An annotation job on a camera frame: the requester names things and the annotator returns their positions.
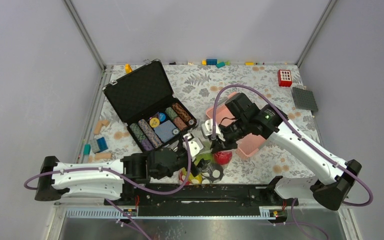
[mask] black and white ball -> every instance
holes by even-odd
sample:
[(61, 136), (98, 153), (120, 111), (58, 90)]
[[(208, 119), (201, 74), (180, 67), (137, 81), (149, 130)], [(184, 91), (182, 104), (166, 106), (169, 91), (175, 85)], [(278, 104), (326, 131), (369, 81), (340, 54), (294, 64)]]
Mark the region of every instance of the black and white ball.
[(210, 163), (201, 170), (202, 184), (217, 183), (223, 178), (223, 167), (217, 163)]

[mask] white dot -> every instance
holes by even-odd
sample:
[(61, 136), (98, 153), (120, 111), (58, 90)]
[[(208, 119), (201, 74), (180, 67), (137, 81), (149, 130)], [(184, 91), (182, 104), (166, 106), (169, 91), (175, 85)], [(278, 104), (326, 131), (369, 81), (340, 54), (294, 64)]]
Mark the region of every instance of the white dot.
[(219, 171), (219, 170), (214, 170), (214, 171), (212, 172), (212, 176), (215, 177), (215, 178), (220, 177), (220, 171)]

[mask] case lid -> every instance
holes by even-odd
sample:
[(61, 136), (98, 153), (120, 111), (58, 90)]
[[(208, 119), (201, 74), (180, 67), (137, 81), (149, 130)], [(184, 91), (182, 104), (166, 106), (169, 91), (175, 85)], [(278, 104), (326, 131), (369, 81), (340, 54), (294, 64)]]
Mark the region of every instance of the case lid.
[(159, 60), (139, 67), (103, 89), (120, 119), (130, 124), (146, 115), (159, 102), (173, 95), (173, 89)]

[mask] wooden block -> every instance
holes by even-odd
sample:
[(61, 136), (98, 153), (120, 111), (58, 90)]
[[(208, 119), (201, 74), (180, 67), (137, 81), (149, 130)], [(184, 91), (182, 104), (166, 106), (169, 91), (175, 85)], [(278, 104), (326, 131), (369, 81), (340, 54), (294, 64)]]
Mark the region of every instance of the wooden block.
[(105, 120), (102, 120), (102, 125), (104, 125), (105, 127), (108, 127), (108, 125), (110, 125), (110, 121), (108, 121), (107, 119)]
[(96, 123), (95, 129), (93, 130), (93, 134), (98, 135), (102, 129), (102, 121), (98, 121)]
[(100, 153), (97, 153), (95, 154), (95, 159), (96, 160), (99, 160), (99, 159), (111, 159), (113, 157), (113, 154), (111, 152), (100, 152)]

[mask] red dice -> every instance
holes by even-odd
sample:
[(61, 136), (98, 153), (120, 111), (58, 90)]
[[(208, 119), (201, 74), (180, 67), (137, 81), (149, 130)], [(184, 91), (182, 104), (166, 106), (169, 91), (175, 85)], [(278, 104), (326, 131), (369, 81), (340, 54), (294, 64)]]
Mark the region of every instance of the red dice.
[(277, 80), (280, 87), (290, 87), (292, 85), (292, 75), (290, 70), (279, 70), (277, 72)]

